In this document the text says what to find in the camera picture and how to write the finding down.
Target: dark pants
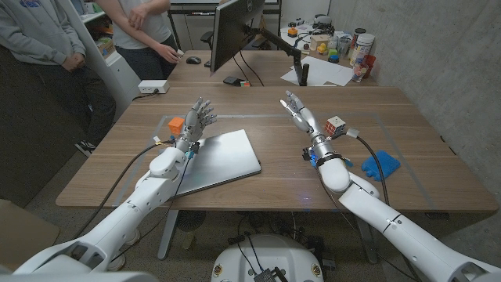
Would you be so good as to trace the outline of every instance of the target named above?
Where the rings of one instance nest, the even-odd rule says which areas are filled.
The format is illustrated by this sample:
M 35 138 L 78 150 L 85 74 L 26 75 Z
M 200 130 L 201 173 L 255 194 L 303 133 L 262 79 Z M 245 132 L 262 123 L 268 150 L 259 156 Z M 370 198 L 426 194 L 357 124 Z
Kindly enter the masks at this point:
M 57 102 L 78 119 L 85 141 L 97 146 L 110 130 L 116 109 L 103 80 L 88 67 L 71 73 L 61 66 L 33 66 Z
M 175 44 L 172 35 L 166 41 L 162 42 L 162 44 L 169 45 L 175 51 L 178 51 L 178 46 Z M 143 49 L 123 49 L 117 46 L 116 48 L 141 80 L 167 79 L 176 66 L 175 63 L 169 63 L 150 47 Z

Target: wooden table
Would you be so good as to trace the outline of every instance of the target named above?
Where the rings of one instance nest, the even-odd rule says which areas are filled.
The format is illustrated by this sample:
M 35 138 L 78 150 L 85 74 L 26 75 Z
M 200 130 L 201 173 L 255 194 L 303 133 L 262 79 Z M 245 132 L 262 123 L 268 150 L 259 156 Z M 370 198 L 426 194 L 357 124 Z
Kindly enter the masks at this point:
M 298 94 L 321 124 L 338 115 L 348 127 L 359 129 L 374 150 L 386 150 L 401 161 L 401 168 L 387 179 L 393 208 L 401 212 L 493 212 L 498 208 L 494 197 L 405 95 L 387 87 L 170 88 L 166 95 L 132 103 L 56 203 L 64 207 L 98 206 L 125 165 L 153 136 L 168 139 L 171 116 L 186 114 L 202 96 L 212 101 L 214 113 L 219 115 L 217 123 L 205 128 L 204 137 L 245 129 L 262 172 L 180 197 L 173 209 L 332 210 L 334 206 L 315 170 L 301 157 L 301 149 L 311 143 L 279 103 L 286 97 L 286 89 Z M 352 172 L 364 175 L 360 164 L 369 153 L 362 144 L 341 137 L 333 141 L 333 146 L 355 164 Z M 157 155 L 158 150 L 151 150 L 138 161 L 136 169 L 131 167 L 107 207 L 130 195 Z M 380 183 L 370 181 L 380 187 Z
M 292 66 L 292 57 L 287 56 L 284 51 L 242 51 L 243 58 L 250 67 L 259 75 L 265 86 L 288 86 L 293 87 L 294 84 L 284 81 L 281 77 L 290 71 Z M 317 55 L 310 52 L 315 58 L 327 60 L 327 56 Z M 202 59 L 202 63 L 198 65 L 187 64 L 186 59 L 190 56 L 197 56 Z M 224 86 L 232 87 L 224 84 L 222 81 L 228 76 L 234 78 L 245 79 L 242 71 L 238 68 L 233 60 L 229 60 L 213 76 L 208 67 L 204 67 L 204 63 L 211 58 L 211 51 L 190 50 L 186 51 L 181 62 L 172 71 L 169 76 L 169 85 L 171 87 L 207 87 L 207 86 Z M 239 54 L 235 56 L 236 61 L 242 67 L 246 76 L 249 78 L 253 86 L 261 86 L 258 78 L 252 71 L 243 63 Z M 340 65 L 350 67 L 349 60 L 341 60 Z M 377 86 L 376 81 L 372 77 L 364 78 L 360 83 L 350 81 L 346 86 Z

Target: power strip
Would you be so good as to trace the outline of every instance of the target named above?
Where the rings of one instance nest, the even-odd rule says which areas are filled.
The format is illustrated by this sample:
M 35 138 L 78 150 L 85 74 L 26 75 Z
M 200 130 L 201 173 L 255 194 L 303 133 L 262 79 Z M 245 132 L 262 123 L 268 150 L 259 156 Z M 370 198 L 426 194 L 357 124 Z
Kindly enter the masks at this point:
M 169 83 L 167 80 L 145 80 L 139 83 L 138 88 L 142 94 L 151 94 L 158 89 L 159 94 L 167 93 L 169 90 Z

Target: black shoe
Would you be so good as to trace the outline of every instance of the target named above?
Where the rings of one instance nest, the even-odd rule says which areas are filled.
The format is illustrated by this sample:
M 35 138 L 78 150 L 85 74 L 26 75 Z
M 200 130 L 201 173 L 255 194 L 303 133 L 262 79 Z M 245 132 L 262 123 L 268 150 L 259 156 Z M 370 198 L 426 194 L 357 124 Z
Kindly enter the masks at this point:
M 75 146 L 87 157 L 90 157 L 92 152 L 96 149 L 96 146 L 85 140 L 76 143 Z

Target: computer mouse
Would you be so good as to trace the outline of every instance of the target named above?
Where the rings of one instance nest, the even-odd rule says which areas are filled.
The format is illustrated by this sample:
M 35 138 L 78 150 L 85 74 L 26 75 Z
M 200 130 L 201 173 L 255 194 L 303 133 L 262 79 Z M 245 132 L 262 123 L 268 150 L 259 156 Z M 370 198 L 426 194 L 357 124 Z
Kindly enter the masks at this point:
M 186 63 L 199 64 L 202 63 L 202 59 L 199 57 L 191 56 L 190 58 L 186 59 Z

